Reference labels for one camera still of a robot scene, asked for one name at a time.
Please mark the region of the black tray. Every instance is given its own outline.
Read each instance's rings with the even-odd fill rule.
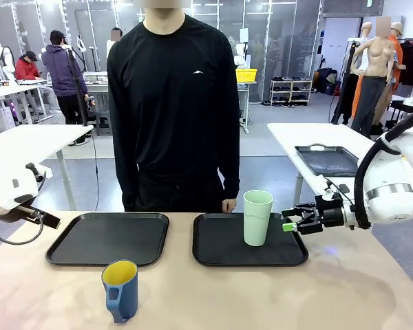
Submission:
[[[46,259],[62,266],[104,267],[121,259],[150,265],[162,254],[168,226],[163,214],[82,214],[52,244]]]
[[[313,146],[324,150],[311,150]],[[358,171],[358,158],[342,146],[296,146],[298,154],[315,175],[327,177],[355,177]]]
[[[194,220],[193,255],[210,267],[286,267],[308,259],[308,250],[296,232],[284,232],[290,222],[278,213],[269,220],[265,244],[249,246],[243,239],[243,213],[204,214]]]

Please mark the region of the yellow basket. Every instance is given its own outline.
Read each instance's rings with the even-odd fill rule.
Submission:
[[[255,81],[257,69],[236,69],[238,83],[252,83]]]

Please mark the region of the green cup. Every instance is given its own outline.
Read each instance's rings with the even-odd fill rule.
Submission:
[[[261,246],[266,239],[274,197],[263,190],[250,190],[243,195],[243,232],[246,244]]]

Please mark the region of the person in red jacket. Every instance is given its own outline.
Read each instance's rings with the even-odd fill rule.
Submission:
[[[40,73],[36,68],[35,62],[38,62],[34,52],[28,50],[24,53],[15,65],[15,78],[18,80],[41,80]],[[56,99],[54,90],[48,86],[40,85],[42,94],[46,94],[51,113],[60,113],[60,106]]]

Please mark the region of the silver metal band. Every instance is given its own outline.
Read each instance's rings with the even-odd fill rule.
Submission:
[[[387,186],[378,187],[367,192],[367,198],[371,200],[376,197],[394,193],[413,193],[413,189],[410,184],[389,184]]]

